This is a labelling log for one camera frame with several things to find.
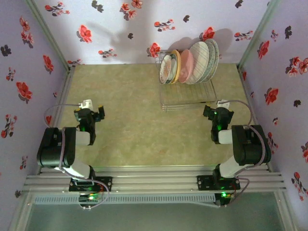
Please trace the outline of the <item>pink plate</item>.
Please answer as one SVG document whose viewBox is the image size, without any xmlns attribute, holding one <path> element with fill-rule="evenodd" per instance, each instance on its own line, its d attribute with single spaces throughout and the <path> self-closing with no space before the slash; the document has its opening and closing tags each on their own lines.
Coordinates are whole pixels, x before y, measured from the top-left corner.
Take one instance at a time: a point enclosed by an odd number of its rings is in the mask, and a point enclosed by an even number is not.
<svg viewBox="0 0 308 231">
<path fill-rule="evenodd" d="M 193 71 L 193 55 L 190 50 L 184 50 L 181 54 L 181 68 L 179 82 L 186 83 Z"/>
</svg>

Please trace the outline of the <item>yellow rim green band plate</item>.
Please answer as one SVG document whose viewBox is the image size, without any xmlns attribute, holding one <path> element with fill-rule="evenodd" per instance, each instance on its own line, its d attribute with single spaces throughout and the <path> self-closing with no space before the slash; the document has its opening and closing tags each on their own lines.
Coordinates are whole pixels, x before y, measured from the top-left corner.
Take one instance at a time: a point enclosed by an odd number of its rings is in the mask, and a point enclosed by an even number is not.
<svg viewBox="0 0 308 231">
<path fill-rule="evenodd" d="M 171 54 L 173 56 L 175 56 L 175 60 L 176 60 L 176 72 L 173 76 L 173 79 L 171 81 L 171 84 L 174 84 L 178 81 L 179 76 L 180 76 L 180 69 L 181 69 L 181 57 L 180 57 L 180 52 L 178 50 L 173 50 L 171 52 Z"/>
</svg>

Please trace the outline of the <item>white plate orange print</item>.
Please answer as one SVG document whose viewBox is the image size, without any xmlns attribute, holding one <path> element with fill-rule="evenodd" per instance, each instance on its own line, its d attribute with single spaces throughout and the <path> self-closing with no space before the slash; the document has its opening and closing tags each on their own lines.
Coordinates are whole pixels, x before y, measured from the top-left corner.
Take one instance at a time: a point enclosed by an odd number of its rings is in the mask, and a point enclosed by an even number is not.
<svg viewBox="0 0 308 231">
<path fill-rule="evenodd" d="M 177 70 L 177 58 L 175 54 L 166 54 L 161 62 L 159 80 L 161 84 L 170 84 Z"/>
</svg>

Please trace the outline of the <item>right controller board green light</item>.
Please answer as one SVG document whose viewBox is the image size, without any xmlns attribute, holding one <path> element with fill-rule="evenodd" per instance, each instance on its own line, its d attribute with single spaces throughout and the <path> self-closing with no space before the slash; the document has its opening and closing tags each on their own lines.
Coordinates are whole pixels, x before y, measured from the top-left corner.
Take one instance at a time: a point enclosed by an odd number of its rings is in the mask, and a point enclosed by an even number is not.
<svg viewBox="0 0 308 231">
<path fill-rule="evenodd" d="M 234 199 L 233 193 L 221 192 L 215 194 L 214 204 L 219 207 L 226 207 Z"/>
</svg>

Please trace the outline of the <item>controller board green light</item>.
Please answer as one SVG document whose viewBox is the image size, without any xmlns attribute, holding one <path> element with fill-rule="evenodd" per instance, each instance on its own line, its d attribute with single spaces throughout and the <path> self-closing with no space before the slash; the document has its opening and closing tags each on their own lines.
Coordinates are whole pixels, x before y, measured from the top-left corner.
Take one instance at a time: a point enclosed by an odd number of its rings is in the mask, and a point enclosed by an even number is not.
<svg viewBox="0 0 308 231">
<path fill-rule="evenodd" d="M 91 194 L 84 194 L 82 193 L 79 197 L 79 202 L 99 202 L 102 198 L 101 194 L 91 193 Z"/>
<path fill-rule="evenodd" d="M 215 194 L 214 204 L 219 207 L 226 207 L 234 199 L 233 193 L 221 192 Z"/>
</svg>

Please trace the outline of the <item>left controller board green light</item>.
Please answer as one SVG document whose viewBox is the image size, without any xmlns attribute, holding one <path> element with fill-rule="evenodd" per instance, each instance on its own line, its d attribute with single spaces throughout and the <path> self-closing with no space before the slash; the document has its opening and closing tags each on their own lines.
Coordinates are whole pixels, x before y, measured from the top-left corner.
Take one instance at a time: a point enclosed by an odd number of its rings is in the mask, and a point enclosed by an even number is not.
<svg viewBox="0 0 308 231">
<path fill-rule="evenodd" d="M 101 194 L 91 193 L 91 194 L 84 194 L 82 193 L 79 197 L 79 202 L 99 202 L 102 198 Z"/>
</svg>

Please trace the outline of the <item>aluminium left side rail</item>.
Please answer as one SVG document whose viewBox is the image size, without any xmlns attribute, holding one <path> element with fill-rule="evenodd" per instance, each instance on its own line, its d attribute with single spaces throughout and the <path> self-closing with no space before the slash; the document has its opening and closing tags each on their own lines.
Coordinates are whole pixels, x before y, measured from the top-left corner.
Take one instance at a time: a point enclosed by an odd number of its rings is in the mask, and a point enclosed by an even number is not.
<svg viewBox="0 0 308 231">
<path fill-rule="evenodd" d="M 72 67 L 72 68 L 70 68 L 70 72 L 66 73 L 66 76 L 64 77 L 64 79 L 61 83 L 60 96 L 58 96 L 58 98 L 56 100 L 56 105 L 46 109 L 45 112 L 43 113 L 43 124 L 45 126 L 44 131 L 46 131 L 46 129 L 48 129 L 50 127 L 59 127 L 60 126 L 60 123 L 62 121 L 63 114 L 64 114 L 64 109 L 66 107 L 68 107 L 67 97 L 68 97 L 68 94 L 69 94 L 69 89 L 70 89 L 70 86 L 71 86 L 74 71 L 75 71 L 75 67 Z M 48 112 L 51 112 L 51 115 L 52 115 L 52 119 L 51 119 L 50 124 L 48 124 L 47 119 L 46 119 Z"/>
</svg>

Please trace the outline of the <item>aluminium rail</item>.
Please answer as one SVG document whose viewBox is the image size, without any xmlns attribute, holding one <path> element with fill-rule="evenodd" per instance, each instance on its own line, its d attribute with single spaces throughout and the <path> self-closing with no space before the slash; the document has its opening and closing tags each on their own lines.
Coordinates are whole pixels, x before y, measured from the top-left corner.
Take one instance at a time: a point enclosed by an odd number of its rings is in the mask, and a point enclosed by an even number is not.
<svg viewBox="0 0 308 231">
<path fill-rule="evenodd" d="M 66 73 L 66 76 L 64 77 L 64 79 L 61 83 L 60 96 L 58 96 L 58 98 L 56 100 L 56 105 L 46 109 L 45 112 L 43 113 L 43 124 L 45 126 L 44 131 L 46 131 L 46 129 L 48 129 L 50 127 L 59 127 L 60 126 L 60 123 L 62 121 L 63 114 L 64 114 L 64 109 L 66 107 L 68 107 L 67 97 L 68 97 L 68 94 L 69 94 L 69 89 L 70 89 L 70 86 L 71 86 L 74 71 L 75 71 L 75 67 L 72 67 L 72 68 L 70 68 L 70 72 Z M 52 115 L 52 119 L 51 119 L 50 124 L 48 124 L 47 119 L 46 119 L 48 112 L 51 112 L 51 115 Z"/>
<path fill-rule="evenodd" d="M 250 101 L 251 100 L 250 95 L 249 95 L 250 88 L 247 87 L 245 84 L 244 77 L 243 77 L 243 71 L 239 69 L 238 73 L 240 75 L 240 78 L 243 84 L 244 92 L 247 97 L 248 108 L 251 114 L 251 119 L 250 119 L 251 121 L 248 123 L 248 127 L 253 127 L 257 131 L 257 136 L 261 137 L 261 140 L 260 140 L 261 159 L 258 163 L 254 164 L 253 166 L 256 167 L 256 166 L 265 165 L 265 164 L 267 165 L 267 163 L 271 160 L 271 149 L 269 148 L 268 139 L 264 134 L 263 128 L 257 122 L 256 115 L 255 115 L 252 103 Z"/>
</svg>

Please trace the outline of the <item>aluminium right side rail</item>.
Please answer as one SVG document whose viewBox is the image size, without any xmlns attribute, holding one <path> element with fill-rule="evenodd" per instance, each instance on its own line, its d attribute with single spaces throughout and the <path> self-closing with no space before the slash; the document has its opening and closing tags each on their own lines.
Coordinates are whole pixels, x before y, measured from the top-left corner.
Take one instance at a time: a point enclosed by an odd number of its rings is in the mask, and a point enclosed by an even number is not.
<svg viewBox="0 0 308 231">
<path fill-rule="evenodd" d="M 268 139 L 264 134 L 263 128 L 257 122 L 256 115 L 255 115 L 252 103 L 250 101 L 251 100 L 250 95 L 249 95 L 250 88 L 247 87 L 245 84 L 244 77 L 243 77 L 243 71 L 239 69 L 238 73 L 240 75 L 240 78 L 243 84 L 244 92 L 247 97 L 248 108 L 251 114 L 251 119 L 250 119 L 251 121 L 248 123 L 248 127 L 253 127 L 257 131 L 257 136 L 261 137 L 261 140 L 260 140 L 261 159 L 258 163 L 254 164 L 253 166 L 256 167 L 256 166 L 265 165 L 265 164 L 267 165 L 267 163 L 271 160 L 271 149 L 269 148 Z"/>
</svg>

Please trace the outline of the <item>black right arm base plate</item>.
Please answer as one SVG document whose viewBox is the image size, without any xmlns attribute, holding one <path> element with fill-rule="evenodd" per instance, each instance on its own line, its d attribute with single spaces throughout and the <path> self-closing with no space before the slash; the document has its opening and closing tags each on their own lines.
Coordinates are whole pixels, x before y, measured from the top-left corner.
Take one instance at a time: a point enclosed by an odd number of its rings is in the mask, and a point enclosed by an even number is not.
<svg viewBox="0 0 308 231">
<path fill-rule="evenodd" d="M 199 191 L 234 191 L 241 188 L 239 181 L 236 178 L 215 178 L 210 175 L 197 176 L 197 186 Z"/>
</svg>

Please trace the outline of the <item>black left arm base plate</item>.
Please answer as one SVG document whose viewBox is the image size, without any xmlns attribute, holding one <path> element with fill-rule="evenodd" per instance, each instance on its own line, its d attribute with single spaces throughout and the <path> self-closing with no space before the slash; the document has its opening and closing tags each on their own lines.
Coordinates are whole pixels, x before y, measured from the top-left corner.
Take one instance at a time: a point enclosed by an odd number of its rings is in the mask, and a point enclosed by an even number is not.
<svg viewBox="0 0 308 231">
<path fill-rule="evenodd" d="M 103 182 L 109 191 L 112 189 L 113 178 L 112 177 L 95 177 L 95 180 Z M 80 181 L 76 179 L 71 179 L 69 184 L 70 192 L 92 192 L 92 193 L 100 193 L 106 192 L 106 188 L 101 184 L 92 182 L 92 181 Z"/>
</svg>

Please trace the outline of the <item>aluminium front rail frame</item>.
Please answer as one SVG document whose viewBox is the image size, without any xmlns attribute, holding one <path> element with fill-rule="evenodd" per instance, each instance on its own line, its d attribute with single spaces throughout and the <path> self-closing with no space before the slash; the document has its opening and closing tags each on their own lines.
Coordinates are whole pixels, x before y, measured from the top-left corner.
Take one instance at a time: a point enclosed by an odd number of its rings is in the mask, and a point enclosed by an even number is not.
<svg viewBox="0 0 308 231">
<path fill-rule="evenodd" d="M 96 167 L 97 176 L 113 178 L 112 194 L 197 193 L 197 176 L 210 175 L 214 166 L 162 167 Z M 270 171 L 267 165 L 240 174 L 240 186 L 249 185 L 245 192 L 284 192 L 286 186 L 280 172 Z M 37 175 L 27 176 L 24 190 L 37 192 L 68 192 L 70 178 L 62 172 L 42 168 Z"/>
</svg>

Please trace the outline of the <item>aluminium right corner post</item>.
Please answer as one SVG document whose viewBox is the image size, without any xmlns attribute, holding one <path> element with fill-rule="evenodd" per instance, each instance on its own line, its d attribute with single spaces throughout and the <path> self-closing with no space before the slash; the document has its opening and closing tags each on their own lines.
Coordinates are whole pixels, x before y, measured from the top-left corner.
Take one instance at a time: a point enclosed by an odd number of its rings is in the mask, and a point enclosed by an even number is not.
<svg viewBox="0 0 308 231">
<path fill-rule="evenodd" d="M 257 43 L 260 35 L 262 34 L 262 31 L 264 30 L 264 28 L 266 27 L 266 25 L 268 24 L 268 22 L 270 21 L 270 19 L 273 17 L 274 12 L 276 10 L 276 8 L 278 7 L 278 5 L 281 3 L 282 0 L 269 0 L 268 5 L 267 5 L 267 9 L 265 11 L 265 13 L 263 14 L 255 32 L 254 35 L 252 36 L 251 41 L 249 42 L 247 48 L 245 49 L 243 56 L 241 57 L 239 63 L 236 65 L 237 69 L 241 69 L 244 65 L 244 63 L 246 62 L 251 50 L 253 49 L 253 47 L 255 46 L 255 44 Z"/>
</svg>

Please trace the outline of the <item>aluminium corner post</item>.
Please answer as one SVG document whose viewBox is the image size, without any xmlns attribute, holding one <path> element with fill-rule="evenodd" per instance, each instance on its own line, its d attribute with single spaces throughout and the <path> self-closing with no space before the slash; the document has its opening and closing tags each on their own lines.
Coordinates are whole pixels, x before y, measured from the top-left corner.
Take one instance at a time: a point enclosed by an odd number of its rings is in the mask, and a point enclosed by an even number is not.
<svg viewBox="0 0 308 231">
<path fill-rule="evenodd" d="M 45 22 L 42 14 L 40 13 L 36 3 L 34 0 L 24 0 L 29 9 L 31 10 L 33 16 L 35 17 L 36 21 L 40 25 L 45 37 L 47 38 L 49 44 L 57 54 L 57 57 L 60 59 L 62 65 L 66 69 L 66 71 L 69 73 L 70 72 L 70 67 L 68 66 L 63 53 L 60 50 L 60 47 L 58 46 L 54 36 L 52 35 L 47 23 Z"/>
<path fill-rule="evenodd" d="M 255 44 L 257 43 L 260 35 L 262 34 L 262 31 L 264 30 L 264 28 L 266 27 L 266 25 L 268 24 L 268 22 L 270 21 L 270 19 L 273 17 L 274 12 L 276 10 L 276 8 L 278 7 L 278 5 L 281 3 L 282 0 L 269 0 L 268 5 L 267 5 L 267 9 L 265 11 L 265 13 L 263 14 L 255 32 L 254 35 L 252 36 L 251 41 L 249 42 L 247 48 L 245 49 L 243 56 L 241 57 L 239 63 L 236 65 L 237 69 L 241 69 L 244 65 L 244 63 L 246 62 L 251 50 L 253 49 L 253 47 L 255 46 Z"/>
</svg>

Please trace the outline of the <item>aluminium left corner post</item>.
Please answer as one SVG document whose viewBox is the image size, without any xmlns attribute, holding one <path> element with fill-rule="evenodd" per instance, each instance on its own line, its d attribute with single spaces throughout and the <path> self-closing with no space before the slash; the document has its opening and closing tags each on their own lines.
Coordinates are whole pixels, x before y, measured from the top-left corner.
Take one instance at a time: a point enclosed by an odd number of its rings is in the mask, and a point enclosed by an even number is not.
<svg viewBox="0 0 308 231">
<path fill-rule="evenodd" d="M 24 0 L 29 9 L 31 10 L 33 16 L 35 17 L 36 21 L 40 25 L 45 37 L 47 38 L 49 44 L 57 54 L 57 57 L 60 59 L 62 65 L 66 69 L 66 71 L 69 73 L 70 72 L 70 67 L 68 66 L 63 53 L 60 50 L 60 47 L 58 46 L 54 36 L 52 35 L 47 23 L 45 22 L 42 14 L 40 13 L 36 3 L 34 0 Z"/>
</svg>

